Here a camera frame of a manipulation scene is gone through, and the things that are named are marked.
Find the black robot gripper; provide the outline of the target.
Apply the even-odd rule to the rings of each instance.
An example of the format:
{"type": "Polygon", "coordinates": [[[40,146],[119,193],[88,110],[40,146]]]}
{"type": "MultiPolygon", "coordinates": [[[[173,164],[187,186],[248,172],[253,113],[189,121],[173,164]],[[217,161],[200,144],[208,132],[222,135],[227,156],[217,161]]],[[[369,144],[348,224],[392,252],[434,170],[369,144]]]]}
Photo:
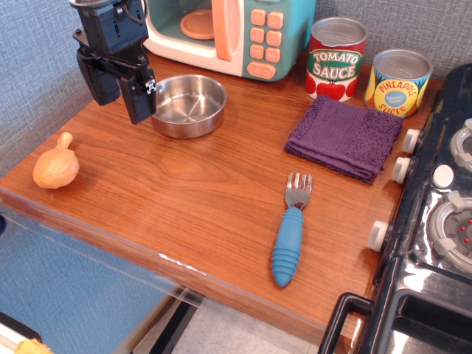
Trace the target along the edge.
{"type": "Polygon", "coordinates": [[[148,39],[146,1],[70,1],[82,29],[77,63],[99,105],[117,100],[120,89],[131,123],[156,113],[157,82],[144,42],[148,39]]]}

